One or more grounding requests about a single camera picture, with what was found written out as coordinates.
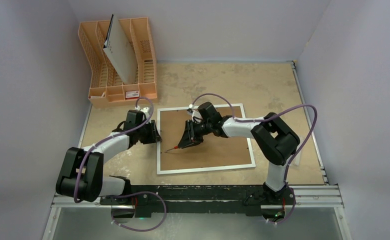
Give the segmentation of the blue handled screwdriver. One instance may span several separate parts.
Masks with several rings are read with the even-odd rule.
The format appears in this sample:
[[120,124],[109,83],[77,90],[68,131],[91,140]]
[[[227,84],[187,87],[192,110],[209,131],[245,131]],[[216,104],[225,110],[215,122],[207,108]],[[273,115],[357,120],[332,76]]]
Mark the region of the blue handled screwdriver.
[[164,153],[169,153],[170,151],[177,150],[177,149],[179,149],[179,147],[178,146],[174,146],[174,147],[172,147],[170,149],[167,149]]

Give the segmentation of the white picture frame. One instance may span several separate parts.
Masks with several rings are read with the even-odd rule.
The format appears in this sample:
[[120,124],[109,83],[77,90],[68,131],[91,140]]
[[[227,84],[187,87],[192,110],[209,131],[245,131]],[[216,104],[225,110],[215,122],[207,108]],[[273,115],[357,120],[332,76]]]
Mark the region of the white picture frame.
[[187,108],[169,107],[157,110],[157,129],[162,141],[156,145],[158,175],[188,174],[255,168],[251,140],[243,137],[222,138],[212,133],[203,143],[184,149],[166,150],[178,145],[190,119]]

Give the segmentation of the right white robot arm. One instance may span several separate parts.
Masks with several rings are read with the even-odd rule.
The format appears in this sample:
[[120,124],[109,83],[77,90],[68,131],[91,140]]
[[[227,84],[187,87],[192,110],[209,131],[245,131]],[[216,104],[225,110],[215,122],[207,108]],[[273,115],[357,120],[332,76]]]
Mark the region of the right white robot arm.
[[176,148],[194,147],[213,134],[221,138],[253,139],[269,161],[267,178],[263,184],[265,200],[271,204],[283,198],[287,188],[285,179],[288,159],[294,156],[300,144],[298,135],[279,117],[270,112],[259,118],[222,116],[211,102],[196,110],[188,109],[192,119],[185,122],[182,137]]

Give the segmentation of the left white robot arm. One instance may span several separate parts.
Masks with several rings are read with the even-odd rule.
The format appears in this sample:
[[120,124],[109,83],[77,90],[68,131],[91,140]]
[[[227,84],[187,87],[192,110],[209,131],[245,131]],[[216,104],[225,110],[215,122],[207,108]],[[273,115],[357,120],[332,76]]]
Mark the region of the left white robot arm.
[[132,109],[126,119],[104,139],[84,148],[71,147],[55,185],[57,194],[74,198],[75,202],[94,202],[98,197],[113,197],[121,205],[132,199],[131,182],[124,176],[104,176],[104,164],[137,143],[160,142],[152,109]]

